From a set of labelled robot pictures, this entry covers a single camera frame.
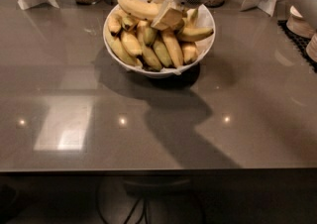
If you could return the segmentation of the large top yellow banana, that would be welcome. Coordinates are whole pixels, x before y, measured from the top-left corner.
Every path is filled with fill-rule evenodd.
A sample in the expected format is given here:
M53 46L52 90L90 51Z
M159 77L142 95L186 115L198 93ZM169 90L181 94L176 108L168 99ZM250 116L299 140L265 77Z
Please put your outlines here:
M117 2L123 11L140 20L153 20L160 9L160 4L142 0L117 0Z

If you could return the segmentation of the upper right greenish banana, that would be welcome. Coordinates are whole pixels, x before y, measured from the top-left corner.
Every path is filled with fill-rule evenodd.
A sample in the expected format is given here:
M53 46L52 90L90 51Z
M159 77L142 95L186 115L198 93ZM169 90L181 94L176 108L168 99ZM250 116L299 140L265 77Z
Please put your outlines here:
M189 9L183 14L182 19L176 24L175 30L177 32L184 28L193 28L196 25L198 18L198 9Z

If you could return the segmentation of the greenish banana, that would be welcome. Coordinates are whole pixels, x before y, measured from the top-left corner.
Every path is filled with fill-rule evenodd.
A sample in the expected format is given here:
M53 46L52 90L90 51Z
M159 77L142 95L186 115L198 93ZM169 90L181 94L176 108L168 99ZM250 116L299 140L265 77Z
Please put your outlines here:
M169 52L162 41L160 36L157 36L154 43L153 43L153 49L159 59L159 61L162 63L164 67L171 67L172 61L169 55Z
M176 24L175 30L177 32L184 28L193 28L196 25L198 18L198 9L189 9L183 14L182 19Z
M145 45L150 47L154 43L157 37L157 34L158 34L158 30L151 26L151 22L146 22L144 25L144 32L143 32Z

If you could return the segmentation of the long centre yellow banana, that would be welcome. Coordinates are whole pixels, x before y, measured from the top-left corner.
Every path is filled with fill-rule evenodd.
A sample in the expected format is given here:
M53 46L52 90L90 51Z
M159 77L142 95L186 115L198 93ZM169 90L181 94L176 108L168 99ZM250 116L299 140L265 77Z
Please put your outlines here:
M173 65L176 68L183 66L183 53L180 44L171 29L165 29L160 32L161 38L168 50Z

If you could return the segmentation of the right curved yellow banana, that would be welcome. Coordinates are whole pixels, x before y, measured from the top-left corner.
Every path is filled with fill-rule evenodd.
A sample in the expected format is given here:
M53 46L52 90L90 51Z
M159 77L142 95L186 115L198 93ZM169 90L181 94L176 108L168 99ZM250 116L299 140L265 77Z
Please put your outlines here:
M198 42L209 38L213 33L214 29L211 27L184 28L176 34L176 37L182 42Z

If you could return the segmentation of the white ceramic bowl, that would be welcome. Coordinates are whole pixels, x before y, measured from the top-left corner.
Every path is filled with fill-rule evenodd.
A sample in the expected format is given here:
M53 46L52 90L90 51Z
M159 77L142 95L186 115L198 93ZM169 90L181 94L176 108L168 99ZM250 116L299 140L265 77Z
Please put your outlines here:
M148 3L154 3L152 0L142 0L142 1L145 1ZM214 22L214 18L212 16L212 14L209 12L208 8L206 8L203 5L199 6L196 9L198 9L198 18L196 21L196 25L193 28L211 27L214 29L214 33L209 38L206 38L206 39L204 39L202 41L198 41L198 42L178 41L180 44L180 47L181 47L182 43L195 43L196 44L197 51L198 51L198 58L195 62L193 62L191 64L185 64L183 61L183 66L176 68L173 65L173 63L172 63L171 67L164 67L161 63L161 65L162 65L161 71L152 71L148 68L147 64L144 62L142 55L135 56L136 58L138 58L141 61L142 65L130 66L130 65L124 64L111 51L110 47L108 46L107 42L105 41L104 34L103 34L103 39L104 39L106 49L107 49L109 55L113 58L113 60L116 61L119 65L121 65L123 68L125 68L127 70L134 71L138 74L142 74L142 75L145 75L145 76L150 77L150 78L166 78L166 77L170 77L172 75L180 75L183 72L189 70L191 67L197 65L201 60L203 60L204 57L207 55L207 53L212 48L214 40L215 40L216 27L215 27L215 22ZM188 11L189 9L181 9L181 10L182 10L182 17L183 17L183 14L186 11ZM125 11L123 11L121 9L119 4L117 4L112 9L112 11L108 14L108 16L105 20L105 23L104 23L103 31L105 28L108 28L108 17L114 13L116 13L117 15L119 15L121 17L121 31L116 36L113 36L113 37L118 37L120 39L120 41L121 41L121 32L122 31L132 32L137 36L137 25L140 21L146 21L146 22L152 23L152 20L140 20L136 17L133 17L133 16L127 14ZM175 26L171 27L169 29L173 30L173 32L176 36L176 34L178 32L174 29Z

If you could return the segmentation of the greenish lower centre banana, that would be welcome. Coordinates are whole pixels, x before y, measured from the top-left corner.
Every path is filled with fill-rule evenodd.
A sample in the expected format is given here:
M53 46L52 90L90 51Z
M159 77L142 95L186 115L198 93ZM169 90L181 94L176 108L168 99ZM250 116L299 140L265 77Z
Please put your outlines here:
M162 41L160 36L157 36L154 43L153 43L153 49L159 59L159 61L162 63L164 67L171 67L172 61L169 55L169 52Z

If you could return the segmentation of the short lower right banana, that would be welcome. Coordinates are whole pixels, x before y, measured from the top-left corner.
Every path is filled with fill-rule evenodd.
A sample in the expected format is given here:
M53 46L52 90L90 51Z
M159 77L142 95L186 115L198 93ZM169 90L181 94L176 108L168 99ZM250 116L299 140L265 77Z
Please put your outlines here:
M198 58L198 51L195 43L182 43L183 60L185 64L191 64Z

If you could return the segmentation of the lower centre yellow banana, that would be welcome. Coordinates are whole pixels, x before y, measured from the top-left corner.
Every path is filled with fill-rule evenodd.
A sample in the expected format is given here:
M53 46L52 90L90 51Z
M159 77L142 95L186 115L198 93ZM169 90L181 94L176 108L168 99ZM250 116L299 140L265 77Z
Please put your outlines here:
M152 71L161 71L162 65L152 48L147 47L144 41L147 22L140 21L137 25L137 39L142 48L142 57L148 68Z

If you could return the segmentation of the short yellow banana left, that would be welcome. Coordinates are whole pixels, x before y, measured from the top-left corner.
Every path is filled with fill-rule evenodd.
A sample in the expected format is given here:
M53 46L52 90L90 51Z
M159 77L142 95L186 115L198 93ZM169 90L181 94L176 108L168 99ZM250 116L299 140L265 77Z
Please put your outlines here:
M142 54L141 45L134 33L122 31L121 42L129 55L140 56Z

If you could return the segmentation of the small upper left banana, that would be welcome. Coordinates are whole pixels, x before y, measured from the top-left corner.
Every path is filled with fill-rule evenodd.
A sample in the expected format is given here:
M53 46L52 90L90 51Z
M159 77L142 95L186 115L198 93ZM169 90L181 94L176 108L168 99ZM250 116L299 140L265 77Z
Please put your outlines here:
M116 13L108 17L108 30L112 36L116 36L121 31L121 17Z

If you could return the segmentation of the left outer yellow banana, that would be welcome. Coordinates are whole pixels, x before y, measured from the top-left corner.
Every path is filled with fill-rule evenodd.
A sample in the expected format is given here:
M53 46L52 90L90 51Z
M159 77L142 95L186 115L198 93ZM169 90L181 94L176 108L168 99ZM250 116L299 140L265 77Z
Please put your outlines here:
M105 41L107 42L108 46L110 47L111 51L115 54L115 56L124 64L130 66L140 66L142 65L141 61L134 57L130 56L125 48L123 47L120 39L118 37L113 37L108 30L105 28L103 31Z

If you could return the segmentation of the wooden cup far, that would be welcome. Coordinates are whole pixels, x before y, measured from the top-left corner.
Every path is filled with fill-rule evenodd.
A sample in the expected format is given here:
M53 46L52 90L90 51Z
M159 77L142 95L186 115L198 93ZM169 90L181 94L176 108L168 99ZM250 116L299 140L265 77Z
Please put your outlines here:
M305 21L294 6L290 7L289 13L290 15L286 22L287 29L297 36L311 39L315 34L315 30Z

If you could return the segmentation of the wooden cup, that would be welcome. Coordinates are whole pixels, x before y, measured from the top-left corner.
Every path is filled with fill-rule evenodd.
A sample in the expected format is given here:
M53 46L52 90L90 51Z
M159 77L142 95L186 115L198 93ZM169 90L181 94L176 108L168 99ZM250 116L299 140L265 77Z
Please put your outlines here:
M311 41L306 47L306 53L315 62L317 62L317 33L313 35Z
M315 34L315 30L305 21L294 6L290 7L289 13L290 15L286 22L287 29L297 36L311 39Z

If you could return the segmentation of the black rubber mat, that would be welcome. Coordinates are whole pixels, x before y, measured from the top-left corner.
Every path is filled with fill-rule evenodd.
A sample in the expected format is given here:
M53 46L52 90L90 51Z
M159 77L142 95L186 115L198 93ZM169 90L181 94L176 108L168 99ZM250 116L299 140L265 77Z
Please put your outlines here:
M277 24L286 34L286 36L293 42L296 49L300 52L301 56L309 63L313 68L313 71L317 73L317 62L314 61L306 52L306 47L308 46L310 40L292 33L286 26L286 20L278 20Z

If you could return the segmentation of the wooden cup near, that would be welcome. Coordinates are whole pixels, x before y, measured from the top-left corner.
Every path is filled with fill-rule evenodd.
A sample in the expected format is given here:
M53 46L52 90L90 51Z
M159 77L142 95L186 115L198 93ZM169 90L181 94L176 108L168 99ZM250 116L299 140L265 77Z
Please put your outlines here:
M317 62L317 33L313 35L311 41L306 47L306 53L315 62Z

